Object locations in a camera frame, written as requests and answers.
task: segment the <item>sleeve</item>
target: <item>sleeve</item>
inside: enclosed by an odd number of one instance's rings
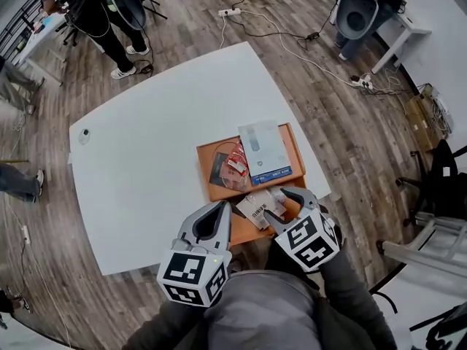
[[[377,349],[397,349],[382,312],[353,270],[346,250],[347,243],[332,260],[320,267],[330,304],[359,324]]]
[[[173,349],[203,318],[205,310],[166,301],[159,314],[131,335],[122,350]]]

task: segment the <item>white sneaker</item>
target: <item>white sneaker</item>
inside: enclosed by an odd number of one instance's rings
[[[37,181],[39,182],[39,186],[42,188],[42,185],[44,184],[44,171],[43,170],[39,170],[37,171],[37,174],[36,174],[36,179]]]
[[[136,51],[134,48],[133,48],[133,45],[129,45],[127,46],[126,48],[126,52],[129,54],[129,55],[146,55],[149,53],[149,47],[146,46],[146,50],[144,50],[143,52],[138,52]]]
[[[119,68],[116,68],[115,70],[112,70],[110,76],[112,77],[112,79],[119,80],[124,77],[127,77],[128,75],[133,75],[134,73],[136,73],[136,67],[134,66],[128,71],[121,71]]]

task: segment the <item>wooden floor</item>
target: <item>wooden floor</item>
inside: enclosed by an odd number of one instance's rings
[[[148,15],[146,32],[154,50],[155,74],[217,50],[223,27],[217,11],[240,0],[158,1],[169,20]],[[266,14],[283,30],[306,36],[319,29],[334,2],[247,0],[240,7]],[[242,15],[235,19],[255,34],[274,29],[261,17]],[[376,40],[370,39],[357,59],[342,62],[333,45],[335,32],[333,26],[326,25],[322,36],[309,44],[308,51],[290,37],[284,37],[284,43],[345,79],[368,72],[384,52]],[[119,35],[127,45],[128,39],[120,32]],[[24,295],[34,315],[20,313],[18,318],[35,330],[66,342],[60,319],[63,315],[72,345],[119,349],[144,320],[158,312],[163,295],[152,267],[105,277],[99,273],[68,164],[69,126],[148,76],[111,80],[109,73],[114,64],[87,38],[80,36],[78,40],[77,47],[60,48],[68,58],[64,66],[54,58],[39,55],[39,61],[51,71],[62,71],[64,83],[60,89],[51,84],[41,89],[38,109],[33,117],[27,117],[13,157],[31,161],[18,165],[28,174],[43,168],[47,184],[36,204],[0,195],[0,286],[9,285],[19,291],[23,286],[22,233],[9,204],[29,227],[31,248],[38,263],[34,262],[31,249],[26,248]],[[243,33],[242,27],[227,24],[225,46],[245,40],[260,56],[304,129],[332,189],[322,203],[342,226],[355,269],[371,286],[388,269],[376,251],[375,241],[407,241],[412,236],[412,230],[402,231],[401,220],[413,198],[394,183],[397,176],[417,176],[415,161],[409,156],[417,145],[401,106],[409,96],[365,96],[285,52],[277,35],[252,38]],[[379,74],[377,83],[387,86],[384,75]],[[8,158],[18,133],[11,131],[11,123],[1,123],[0,157]],[[253,264],[258,247],[244,248]],[[54,300],[48,295],[41,274]]]

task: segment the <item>gray sweater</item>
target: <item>gray sweater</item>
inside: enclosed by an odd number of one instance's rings
[[[217,304],[207,310],[165,302],[123,350],[396,349],[381,311],[344,250],[320,268],[327,300],[288,273],[235,273]]]

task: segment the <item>red package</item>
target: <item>red package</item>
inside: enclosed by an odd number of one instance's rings
[[[250,172],[250,170],[248,170],[247,157],[245,156],[245,151],[240,141],[236,143],[235,148],[228,155],[226,162],[229,166],[235,168],[242,176],[246,176]]]

